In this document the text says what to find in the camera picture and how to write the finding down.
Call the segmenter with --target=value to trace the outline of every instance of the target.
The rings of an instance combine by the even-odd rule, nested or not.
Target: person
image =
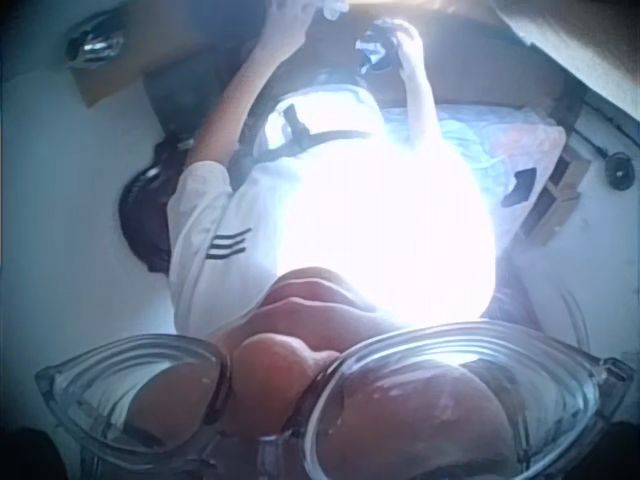
[[[494,286],[491,220],[442,139],[422,40],[406,22],[396,27],[408,148],[388,139],[364,88],[314,87],[280,101],[256,155],[291,142],[300,124],[310,135],[361,135],[260,163],[232,191],[227,168],[249,109],[302,47],[315,10],[312,0],[271,2],[260,40],[197,136],[167,210],[176,329],[231,359],[223,424],[241,437],[279,432],[312,380],[350,348],[412,326],[475,320]],[[155,376],[132,401],[130,421],[162,439],[179,437],[207,391],[207,372],[193,368]],[[362,392],[384,388],[366,375],[353,395],[344,393],[327,458],[348,475],[336,478],[410,478],[480,457],[512,468],[507,420],[487,388],[456,366],[431,362],[425,372],[419,385],[405,379],[409,396],[371,402]],[[416,402],[443,389],[448,407]],[[452,409],[458,413],[447,414]],[[415,445],[393,454],[390,429],[406,435],[415,425],[438,434],[414,431]],[[445,448],[454,436],[457,448]],[[418,448],[432,452],[425,459],[411,452]]]

